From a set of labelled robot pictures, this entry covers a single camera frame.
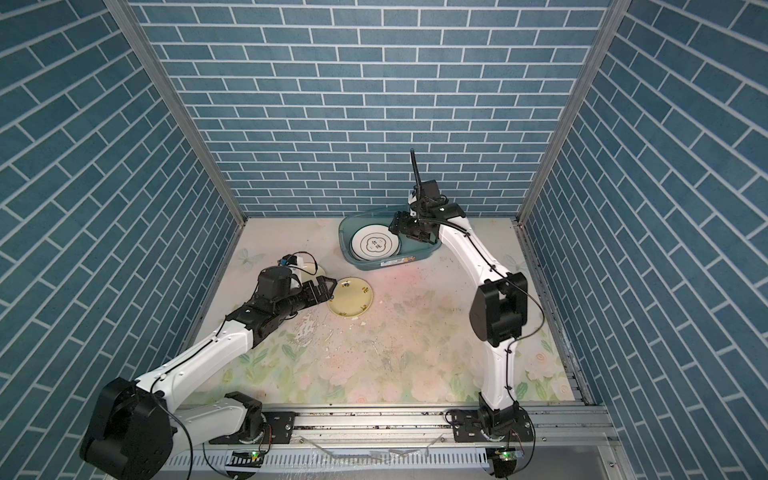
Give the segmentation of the yellow plate with small prints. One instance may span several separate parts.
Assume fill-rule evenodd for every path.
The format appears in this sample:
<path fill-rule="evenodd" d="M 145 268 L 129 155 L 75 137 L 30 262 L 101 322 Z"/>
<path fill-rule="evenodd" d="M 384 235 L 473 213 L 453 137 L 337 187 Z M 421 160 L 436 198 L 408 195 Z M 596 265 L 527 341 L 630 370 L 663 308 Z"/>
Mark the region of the yellow plate with small prints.
<path fill-rule="evenodd" d="M 327 306 L 337 316 L 354 318 L 365 313 L 373 300 L 373 288 L 367 281 L 358 277 L 347 277 L 338 281 Z"/>

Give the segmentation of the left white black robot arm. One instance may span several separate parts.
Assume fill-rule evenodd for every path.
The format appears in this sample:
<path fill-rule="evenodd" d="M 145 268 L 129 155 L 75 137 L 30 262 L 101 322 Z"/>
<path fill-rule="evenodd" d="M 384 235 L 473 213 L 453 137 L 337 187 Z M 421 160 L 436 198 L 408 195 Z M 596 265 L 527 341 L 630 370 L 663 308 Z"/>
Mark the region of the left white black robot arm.
<path fill-rule="evenodd" d="M 183 403 L 202 384 L 249 352 L 300 311 L 330 301 L 337 280 L 301 281 L 296 266 L 259 273 L 253 295 L 215 331 L 134 380 L 117 378 L 99 393 L 80 458 L 115 479 L 151 479 L 172 457 L 221 437 L 261 443 L 269 432 L 261 401 L 238 391 L 191 409 Z"/>

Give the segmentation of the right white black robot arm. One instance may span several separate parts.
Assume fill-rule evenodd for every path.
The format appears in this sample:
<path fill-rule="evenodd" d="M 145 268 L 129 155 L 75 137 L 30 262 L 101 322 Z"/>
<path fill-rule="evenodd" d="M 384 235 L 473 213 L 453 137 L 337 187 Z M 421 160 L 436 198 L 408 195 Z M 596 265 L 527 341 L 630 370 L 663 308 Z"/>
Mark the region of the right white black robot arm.
<path fill-rule="evenodd" d="M 422 243 L 440 241 L 476 284 L 469 320 L 486 351 L 479 419 L 488 436 L 501 436 L 522 419 L 513 364 L 517 342 L 527 324 L 527 278 L 495 259 L 477 238 L 463 209 L 443 195 L 434 180 L 416 181 L 408 209 L 395 214 L 389 231 Z"/>

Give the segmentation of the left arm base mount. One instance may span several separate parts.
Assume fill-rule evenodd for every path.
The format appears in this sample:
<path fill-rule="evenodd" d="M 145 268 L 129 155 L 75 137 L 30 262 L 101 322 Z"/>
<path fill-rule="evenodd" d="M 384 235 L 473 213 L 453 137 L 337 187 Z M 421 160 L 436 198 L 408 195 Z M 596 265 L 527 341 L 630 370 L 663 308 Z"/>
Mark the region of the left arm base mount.
<path fill-rule="evenodd" d="M 212 445 L 282 445 L 293 434 L 297 414 L 293 411 L 262 412 L 259 417 L 247 415 L 243 425 L 233 434 L 209 441 Z"/>

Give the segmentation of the cream plate with black patch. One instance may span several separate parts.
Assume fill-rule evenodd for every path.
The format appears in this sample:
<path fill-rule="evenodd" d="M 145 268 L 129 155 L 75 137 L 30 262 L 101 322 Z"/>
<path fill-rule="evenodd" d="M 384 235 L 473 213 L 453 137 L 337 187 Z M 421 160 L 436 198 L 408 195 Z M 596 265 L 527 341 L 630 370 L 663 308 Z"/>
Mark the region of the cream plate with black patch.
<path fill-rule="evenodd" d="M 312 281 L 314 283 L 317 282 L 318 276 L 324 276 L 325 270 L 319 266 L 315 265 L 314 263 L 303 265 L 299 272 L 298 272 L 300 282 L 304 283 L 307 281 Z"/>

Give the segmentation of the white plate black flower outline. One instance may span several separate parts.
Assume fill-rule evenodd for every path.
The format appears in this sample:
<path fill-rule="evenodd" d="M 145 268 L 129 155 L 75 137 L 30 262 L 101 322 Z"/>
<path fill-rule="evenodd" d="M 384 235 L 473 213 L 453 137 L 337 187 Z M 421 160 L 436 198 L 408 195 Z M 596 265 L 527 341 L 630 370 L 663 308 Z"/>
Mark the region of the white plate black flower outline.
<path fill-rule="evenodd" d="M 354 233 L 351 251 L 355 258 L 374 261 L 394 256 L 400 251 L 400 239 L 384 225 L 368 225 Z"/>

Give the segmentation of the teal translucent plastic bin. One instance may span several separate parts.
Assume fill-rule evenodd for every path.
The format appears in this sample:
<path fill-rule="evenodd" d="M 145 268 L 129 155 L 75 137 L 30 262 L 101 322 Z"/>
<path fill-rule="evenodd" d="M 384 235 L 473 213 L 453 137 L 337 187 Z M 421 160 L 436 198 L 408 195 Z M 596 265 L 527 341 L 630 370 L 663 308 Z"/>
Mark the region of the teal translucent plastic bin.
<path fill-rule="evenodd" d="M 429 258 L 441 242 L 423 243 L 389 231 L 394 216 L 404 206 L 383 206 L 342 219 L 338 228 L 345 260 L 362 271 L 392 267 Z"/>

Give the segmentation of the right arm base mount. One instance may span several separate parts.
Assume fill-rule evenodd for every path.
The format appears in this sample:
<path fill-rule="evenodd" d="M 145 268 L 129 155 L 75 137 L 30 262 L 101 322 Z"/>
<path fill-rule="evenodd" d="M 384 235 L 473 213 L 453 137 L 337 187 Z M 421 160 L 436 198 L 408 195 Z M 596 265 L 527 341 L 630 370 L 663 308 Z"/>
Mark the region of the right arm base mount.
<path fill-rule="evenodd" d="M 532 442 L 534 424 L 522 407 L 498 411 L 450 409 L 443 415 L 457 443 Z"/>

